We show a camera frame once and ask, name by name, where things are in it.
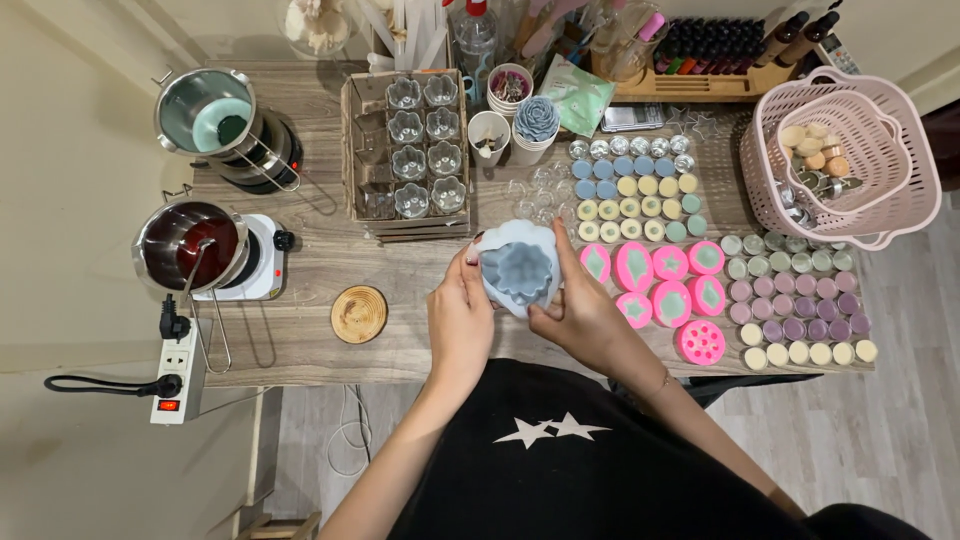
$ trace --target pink basket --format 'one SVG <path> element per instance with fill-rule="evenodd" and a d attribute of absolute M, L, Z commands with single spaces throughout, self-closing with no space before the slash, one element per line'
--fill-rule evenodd
<path fill-rule="evenodd" d="M 805 126 L 817 122 L 840 135 L 850 163 L 850 176 L 863 185 L 837 199 L 817 199 L 800 182 L 790 160 L 783 153 L 780 132 L 787 126 Z M 900 140 L 900 122 L 880 111 L 863 94 L 836 90 L 784 116 L 777 136 L 767 142 L 767 157 L 774 176 L 786 179 L 794 190 L 802 191 L 813 205 L 835 215 L 853 215 L 886 200 L 910 181 L 913 167 L 910 153 Z"/>
<path fill-rule="evenodd" d="M 832 82 L 816 84 L 818 78 Z M 798 190 L 797 200 L 810 205 L 817 218 L 817 226 L 808 231 L 790 219 L 783 208 L 767 158 L 764 134 L 773 134 L 781 120 L 793 110 L 836 90 L 863 94 L 900 123 L 900 140 L 910 154 L 913 169 L 899 190 L 884 201 L 851 215 L 824 211 Z M 776 86 L 756 104 L 754 119 L 740 140 L 740 164 L 757 221 L 778 233 L 821 242 L 850 242 L 876 251 L 900 234 L 922 229 L 940 209 L 940 178 L 917 110 L 902 90 L 879 77 L 852 76 L 831 67 L 818 67 L 805 79 Z"/>

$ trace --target painted fingernail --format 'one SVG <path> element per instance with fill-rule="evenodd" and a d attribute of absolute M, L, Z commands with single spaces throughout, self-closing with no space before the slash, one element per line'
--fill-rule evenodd
<path fill-rule="evenodd" d="M 467 265 L 476 266 L 480 264 L 480 252 L 477 251 L 476 244 L 467 246 Z"/>

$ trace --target wooden table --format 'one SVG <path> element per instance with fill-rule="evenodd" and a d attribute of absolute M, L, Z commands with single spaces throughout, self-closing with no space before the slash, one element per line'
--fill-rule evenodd
<path fill-rule="evenodd" d="M 272 216 L 298 237 L 286 260 L 283 291 L 265 302 L 221 303 L 233 357 L 224 375 L 209 375 L 210 386 L 297 385 L 341 382 L 400 382 L 424 380 L 430 370 L 429 337 L 424 298 L 437 286 L 453 255 L 465 240 L 379 245 L 364 237 L 344 208 L 340 144 L 340 82 L 331 63 L 305 61 L 216 61 L 246 73 L 253 82 L 257 103 L 276 113 L 300 137 L 305 149 L 301 162 L 303 184 L 294 193 L 250 195 L 227 184 L 214 173 L 198 170 L 194 195 L 229 205 L 241 213 Z M 732 145 L 749 120 L 744 105 L 704 105 L 717 118 L 720 136 L 696 145 L 693 156 L 705 200 L 708 237 L 727 233 L 760 232 L 739 179 Z M 547 151 L 541 164 L 569 162 L 566 143 Z M 506 183 L 527 178 L 533 167 L 506 166 L 473 169 L 476 193 L 472 203 L 477 231 L 513 218 L 505 197 Z M 729 280 L 718 276 L 726 286 Z M 383 292 L 390 315 L 383 332 L 363 345 L 348 345 L 330 327 L 330 307 L 346 288 L 367 284 Z M 213 306 L 203 303 L 202 317 L 213 317 Z M 726 317 L 712 320 L 730 344 L 715 365 L 696 366 L 679 359 L 674 331 L 650 324 L 639 333 L 675 376 L 755 374 L 744 364 L 745 347 Z M 223 369 L 226 357 L 219 332 L 214 332 L 211 364 Z M 562 349 L 533 335 L 513 315 L 496 315 L 492 356 L 506 356 L 551 366 L 590 372 Z M 787 365 L 764 374 L 872 371 L 855 362 L 842 367 Z"/>

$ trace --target wooden floor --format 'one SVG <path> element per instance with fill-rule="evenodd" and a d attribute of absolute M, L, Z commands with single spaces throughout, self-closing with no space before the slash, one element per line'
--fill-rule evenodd
<path fill-rule="evenodd" d="M 865 255 L 861 279 L 874 309 L 881 350 L 873 374 L 829 375 L 766 388 L 737 389 L 709 413 L 808 512 L 864 503 L 933 538 L 960 537 L 960 198 L 949 197 L 924 231 Z M 326 445 L 341 424 L 344 387 L 288 387 L 283 394 L 276 518 L 324 518 L 356 477 L 327 464 Z M 419 384 L 363 384 L 375 453 L 410 406 Z M 348 396 L 344 421 L 358 417 Z M 360 444 L 356 426 L 344 430 Z M 333 466 L 358 470 L 365 453 L 337 434 Z"/>

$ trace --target cardboard box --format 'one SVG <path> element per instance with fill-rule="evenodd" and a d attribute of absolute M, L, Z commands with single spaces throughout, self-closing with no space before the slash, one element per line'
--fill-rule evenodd
<path fill-rule="evenodd" d="M 444 214 L 430 202 L 427 215 L 419 219 L 406 219 L 393 207 L 393 192 L 404 187 L 408 181 L 395 177 L 391 156 L 402 148 L 394 144 L 387 131 L 387 122 L 396 113 L 388 108 L 387 86 L 400 77 L 413 79 L 425 88 L 430 77 L 448 75 L 460 88 L 457 103 L 447 106 L 460 116 L 460 135 L 449 142 L 460 148 L 461 172 L 454 174 L 467 188 L 464 207 L 457 212 Z M 347 79 L 341 90 L 342 143 L 344 199 L 350 219 L 362 223 L 364 228 L 382 241 L 433 239 L 437 237 L 462 237 L 470 231 L 470 204 L 473 185 L 469 175 L 470 150 L 467 142 L 467 100 L 464 82 L 456 69 L 430 71 L 392 71 L 376 74 L 357 74 Z M 413 109 L 425 125 L 426 114 L 437 108 L 423 102 L 423 107 Z M 412 146 L 426 153 L 436 144 L 424 135 L 424 142 Z M 414 184 L 433 188 L 438 176 L 427 170 L 424 179 Z"/>

